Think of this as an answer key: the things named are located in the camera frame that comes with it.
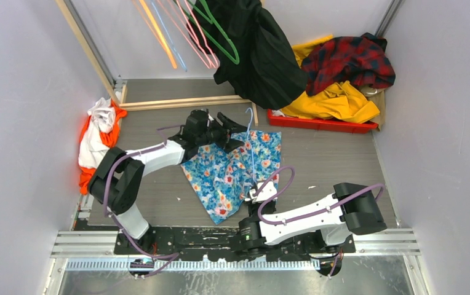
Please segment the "blue patterned garment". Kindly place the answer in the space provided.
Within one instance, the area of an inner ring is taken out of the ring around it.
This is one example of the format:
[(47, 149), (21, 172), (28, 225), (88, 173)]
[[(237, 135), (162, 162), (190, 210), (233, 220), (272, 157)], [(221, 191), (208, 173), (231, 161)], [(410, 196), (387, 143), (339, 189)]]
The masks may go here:
[[(281, 132), (251, 130), (255, 154), (257, 183), (265, 181), (281, 165)], [(214, 224), (220, 224), (236, 213), (253, 188), (251, 158), (246, 133), (233, 138), (244, 142), (242, 147), (226, 153), (216, 144), (202, 146), (181, 168), (194, 192)]]

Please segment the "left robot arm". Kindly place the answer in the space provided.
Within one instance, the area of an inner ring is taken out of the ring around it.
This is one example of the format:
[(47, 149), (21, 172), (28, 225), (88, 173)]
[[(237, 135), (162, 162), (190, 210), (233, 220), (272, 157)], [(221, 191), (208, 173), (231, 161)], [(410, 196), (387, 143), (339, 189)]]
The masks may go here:
[(88, 193), (103, 205), (104, 214), (117, 222), (131, 248), (140, 254), (151, 251), (156, 239), (136, 204), (143, 177), (191, 160), (203, 146), (213, 144), (225, 153), (240, 148), (243, 142), (233, 135), (249, 128), (221, 112), (212, 117), (208, 110), (196, 109), (178, 129), (177, 134), (151, 147), (132, 151), (112, 147), (87, 185)]

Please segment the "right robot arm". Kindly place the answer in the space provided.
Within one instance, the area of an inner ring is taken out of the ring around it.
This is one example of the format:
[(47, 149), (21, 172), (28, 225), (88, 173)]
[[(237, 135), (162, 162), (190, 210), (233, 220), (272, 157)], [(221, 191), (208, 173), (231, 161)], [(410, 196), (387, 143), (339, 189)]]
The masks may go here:
[(351, 235), (375, 234), (387, 228), (377, 204), (384, 184), (340, 183), (322, 199), (293, 210), (276, 212), (277, 189), (259, 183), (250, 190), (249, 216), (230, 240), (233, 251), (261, 254), (292, 238), (314, 232), (316, 246), (329, 253)]

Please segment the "black pleated skirt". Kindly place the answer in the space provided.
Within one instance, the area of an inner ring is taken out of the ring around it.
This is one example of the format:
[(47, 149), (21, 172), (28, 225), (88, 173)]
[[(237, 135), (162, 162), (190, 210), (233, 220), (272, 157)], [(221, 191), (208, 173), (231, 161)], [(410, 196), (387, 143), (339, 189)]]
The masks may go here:
[(260, 1), (196, 1), (193, 13), (220, 61), (216, 84), (227, 82), (240, 97), (273, 110), (305, 91), (308, 75)]

